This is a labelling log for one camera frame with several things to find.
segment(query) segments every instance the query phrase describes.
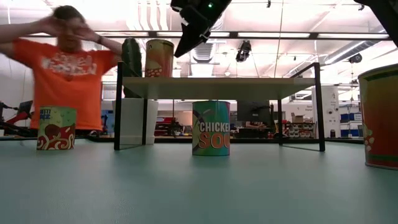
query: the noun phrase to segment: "cylindrical container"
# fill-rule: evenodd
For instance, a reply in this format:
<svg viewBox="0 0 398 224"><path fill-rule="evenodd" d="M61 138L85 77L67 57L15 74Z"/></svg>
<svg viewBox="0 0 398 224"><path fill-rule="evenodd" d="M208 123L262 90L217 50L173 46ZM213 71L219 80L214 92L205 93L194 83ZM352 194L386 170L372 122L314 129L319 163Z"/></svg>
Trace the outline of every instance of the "cylindrical container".
<svg viewBox="0 0 398 224"><path fill-rule="evenodd" d="M172 77L174 44L168 40L147 42L145 77Z"/></svg>
<svg viewBox="0 0 398 224"><path fill-rule="evenodd" d="M41 106L37 150L73 149L75 124L75 109Z"/></svg>
<svg viewBox="0 0 398 224"><path fill-rule="evenodd" d="M334 129L330 130L330 137L335 138L336 137L336 131Z"/></svg>
<svg viewBox="0 0 398 224"><path fill-rule="evenodd" d="M198 101L192 104L192 154L229 155L229 107L224 101Z"/></svg>
<svg viewBox="0 0 398 224"><path fill-rule="evenodd" d="M398 65L358 77L366 165L398 169Z"/></svg>

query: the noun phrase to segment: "cardboard box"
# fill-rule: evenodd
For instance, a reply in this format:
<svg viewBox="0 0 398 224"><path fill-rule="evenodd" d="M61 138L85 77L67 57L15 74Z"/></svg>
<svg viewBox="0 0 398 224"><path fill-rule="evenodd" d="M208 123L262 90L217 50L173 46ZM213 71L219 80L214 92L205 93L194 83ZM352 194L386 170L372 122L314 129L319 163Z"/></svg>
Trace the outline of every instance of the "cardboard box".
<svg viewBox="0 0 398 224"><path fill-rule="evenodd" d="M304 115L295 115L294 113L292 113L292 122L304 123Z"/></svg>

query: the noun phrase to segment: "teal floor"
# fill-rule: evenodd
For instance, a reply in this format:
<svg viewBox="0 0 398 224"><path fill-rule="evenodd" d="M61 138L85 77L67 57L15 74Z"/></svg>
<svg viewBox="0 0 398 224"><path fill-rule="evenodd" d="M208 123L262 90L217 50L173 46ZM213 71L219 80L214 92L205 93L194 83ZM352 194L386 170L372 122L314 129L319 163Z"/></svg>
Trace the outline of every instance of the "teal floor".
<svg viewBox="0 0 398 224"><path fill-rule="evenodd" d="M232 144L229 157L112 146L0 142L1 223L398 223L398 171L365 166L360 145Z"/></svg>

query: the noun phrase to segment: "decorative can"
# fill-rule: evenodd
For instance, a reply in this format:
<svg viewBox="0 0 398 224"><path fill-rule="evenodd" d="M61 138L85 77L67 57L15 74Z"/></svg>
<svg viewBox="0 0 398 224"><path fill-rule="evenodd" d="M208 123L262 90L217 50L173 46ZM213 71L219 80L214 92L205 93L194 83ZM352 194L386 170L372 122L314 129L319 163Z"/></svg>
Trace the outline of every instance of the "decorative can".
<svg viewBox="0 0 398 224"><path fill-rule="evenodd" d="M41 106L37 150L73 149L75 124L75 109Z"/></svg>
<svg viewBox="0 0 398 224"><path fill-rule="evenodd" d="M366 165L398 169L398 65L358 77L361 94Z"/></svg>
<svg viewBox="0 0 398 224"><path fill-rule="evenodd" d="M174 44L153 39L146 44L145 77L172 77Z"/></svg>
<svg viewBox="0 0 398 224"><path fill-rule="evenodd" d="M229 107L224 101L198 101L192 104L192 154L229 155Z"/></svg>

